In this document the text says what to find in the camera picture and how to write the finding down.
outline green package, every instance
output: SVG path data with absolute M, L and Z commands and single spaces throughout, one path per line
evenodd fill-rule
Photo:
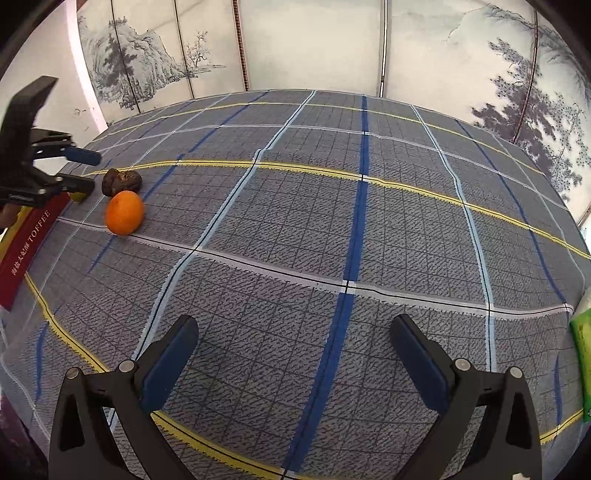
M 583 421 L 591 420 L 591 309 L 570 321 L 583 380 Z

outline dried mushroom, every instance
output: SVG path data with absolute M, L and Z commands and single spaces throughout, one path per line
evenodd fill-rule
M 112 196 L 111 188 L 113 187 L 113 180 L 117 178 L 118 174 L 119 170 L 116 168 L 110 168 L 109 171 L 105 173 L 105 176 L 103 177 L 103 183 L 100 185 L 105 197 Z
M 137 192 L 141 186 L 142 176 L 135 170 L 119 171 L 110 168 L 103 178 L 102 191 L 103 195 L 114 197 L 124 190 Z
M 122 192 L 124 190 L 138 192 L 141 186 L 142 175 L 137 173 L 135 170 L 120 171 L 119 174 L 113 180 L 111 193 L 114 197 L 119 192 Z

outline mountain painting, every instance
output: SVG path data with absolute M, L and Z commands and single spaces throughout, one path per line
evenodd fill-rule
M 167 85 L 187 82 L 212 68 L 224 68 L 209 61 L 207 32 L 195 32 L 195 38 L 186 43 L 185 64 L 183 59 L 167 53 L 155 31 L 138 34 L 125 17 L 91 31 L 80 15 L 78 28 L 90 81 L 100 104 L 115 103 L 137 113 L 138 106 L 143 111 L 141 104 Z

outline blue gripper pad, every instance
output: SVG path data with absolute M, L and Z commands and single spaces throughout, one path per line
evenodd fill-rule
M 98 152 L 78 147 L 66 147 L 63 151 L 63 155 L 70 161 L 83 163 L 84 165 L 92 165 L 93 167 L 96 167 L 102 158 L 101 154 Z
M 146 413 L 164 407 L 198 340 L 197 321 L 190 318 L 170 340 L 144 379 L 140 405 Z
M 449 378 L 446 378 L 437 366 L 436 360 L 431 354 L 433 352 L 427 350 L 427 345 L 431 350 L 441 349 L 441 347 L 438 343 L 428 340 L 420 329 L 413 324 L 418 334 L 422 336 L 423 345 L 407 322 L 401 317 L 400 315 L 397 316 L 390 325 L 390 340 L 392 345 L 419 395 L 421 395 L 425 406 L 430 410 L 435 410 L 439 414 L 443 414 L 449 408 L 450 389 L 452 385 L 450 385 Z M 447 357 L 447 354 L 442 349 L 441 352 L 435 353 L 442 353 Z

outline orange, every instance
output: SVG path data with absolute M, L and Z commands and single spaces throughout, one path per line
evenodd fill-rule
M 144 220 L 144 202 L 129 190 L 119 192 L 107 205 L 105 223 L 115 235 L 135 232 Z

